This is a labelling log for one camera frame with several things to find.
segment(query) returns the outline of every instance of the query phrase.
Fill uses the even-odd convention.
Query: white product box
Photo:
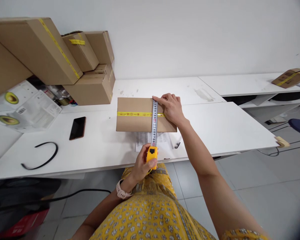
[[[28,101],[38,90],[27,80],[0,95],[0,112],[18,109]]]
[[[61,108],[41,90],[16,110],[0,112],[0,124],[21,133],[45,131]]]

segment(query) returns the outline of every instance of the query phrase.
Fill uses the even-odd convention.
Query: smartphone
[[[85,125],[86,125],[86,117],[75,118],[73,120],[69,140],[82,138],[84,136],[84,127],[85,127]]]

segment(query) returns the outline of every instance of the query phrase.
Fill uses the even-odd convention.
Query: white desk
[[[113,87],[111,104],[63,107],[62,113],[117,110],[118,97],[151,98],[165,93],[181,97],[182,105],[226,102],[198,77],[117,80]]]
[[[183,106],[199,137],[213,156],[229,152],[278,146],[274,135],[232,102]],[[74,118],[86,116],[85,136],[69,141]],[[0,159],[0,179],[24,176],[53,176],[103,169],[122,168],[135,163],[135,133],[116,132],[116,110],[59,114],[46,132],[23,134]],[[175,144],[179,133],[171,133]],[[36,167],[54,153],[54,145],[34,146],[53,141],[59,145],[55,158],[42,168]],[[187,159],[184,143],[178,149],[159,150],[159,161]]]
[[[271,82],[282,73],[199,77],[221,97],[300,92],[300,87],[282,88]]]

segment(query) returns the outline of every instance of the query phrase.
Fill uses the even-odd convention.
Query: white watch strap
[[[120,187],[120,183],[123,181],[123,179],[121,179],[118,183],[117,183],[117,195],[119,198],[121,199],[126,199],[131,197],[133,194],[132,191],[130,193],[126,193],[125,191],[123,191]]]

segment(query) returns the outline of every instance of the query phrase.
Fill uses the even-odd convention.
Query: hand
[[[156,158],[152,159],[149,162],[146,162],[146,156],[150,146],[151,143],[147,143],[142,146],[141,151],[137,156],[136,163],[134,164],[134,167],[129,175],[136,182],[136,184],[140,182],[142,179],[144,179],[144,177],[147,175],[149,170],[154,166],[156,166],[158,162]]]
[[[164,115],[177,127],[179,127],[182,123],[187,121],[182,112],[180,97],[176,97],[176,95],[174,94],[167,93],[162,95],[161,98],[155,96],[152,96],[152,98],[158,103],[165,106],[163,112]]]

